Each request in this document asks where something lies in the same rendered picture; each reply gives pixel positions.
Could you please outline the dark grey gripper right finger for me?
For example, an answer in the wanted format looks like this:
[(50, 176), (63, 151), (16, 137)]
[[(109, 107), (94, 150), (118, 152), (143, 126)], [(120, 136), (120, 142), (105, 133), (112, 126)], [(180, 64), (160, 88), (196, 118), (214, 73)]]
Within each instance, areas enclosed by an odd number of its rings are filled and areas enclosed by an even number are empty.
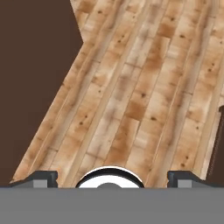
[(167, 172), (168, 188), (201, 188), (201, 187), (218, 187), (216, 184), (208, 183), (199, 178), (191, 171), (168, 171)]

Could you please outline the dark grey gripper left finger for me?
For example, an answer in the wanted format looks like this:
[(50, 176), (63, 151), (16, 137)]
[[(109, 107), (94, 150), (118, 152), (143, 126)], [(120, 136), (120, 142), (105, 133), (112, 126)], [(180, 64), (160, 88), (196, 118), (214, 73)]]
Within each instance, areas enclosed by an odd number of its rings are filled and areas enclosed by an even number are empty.
[(57, 178), (56, 171), (35, 171), (25, 179), (10, 183), (9, 187), (57, 188)]

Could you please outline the white round object black rim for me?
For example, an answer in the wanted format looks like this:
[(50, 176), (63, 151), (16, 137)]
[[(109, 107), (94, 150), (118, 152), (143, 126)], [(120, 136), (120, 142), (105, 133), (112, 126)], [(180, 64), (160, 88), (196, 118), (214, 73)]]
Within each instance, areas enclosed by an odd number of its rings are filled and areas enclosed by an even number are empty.
[(143, 181), (132, 171), (120, 166), (107, 165), (86, 173), (76, 188), (144, 188)]

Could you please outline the dark brown cabinet panel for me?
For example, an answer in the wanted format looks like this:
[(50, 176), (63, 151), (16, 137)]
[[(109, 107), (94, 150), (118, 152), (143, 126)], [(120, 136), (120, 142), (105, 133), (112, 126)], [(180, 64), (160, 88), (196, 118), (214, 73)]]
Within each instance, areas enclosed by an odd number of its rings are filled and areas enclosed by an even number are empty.
[(213, 144), (206, 181), (224, 186), (224, 105), (219, 107), (220, 120)]

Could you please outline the dark brown cupboard run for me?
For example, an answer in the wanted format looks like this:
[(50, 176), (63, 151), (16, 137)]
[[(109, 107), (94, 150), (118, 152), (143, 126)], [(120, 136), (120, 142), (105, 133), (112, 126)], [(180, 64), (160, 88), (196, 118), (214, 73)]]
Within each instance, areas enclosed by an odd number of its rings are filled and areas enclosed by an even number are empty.
[(71, 0), (0, 0), (0, 186), (6, 186), (83, 44)]

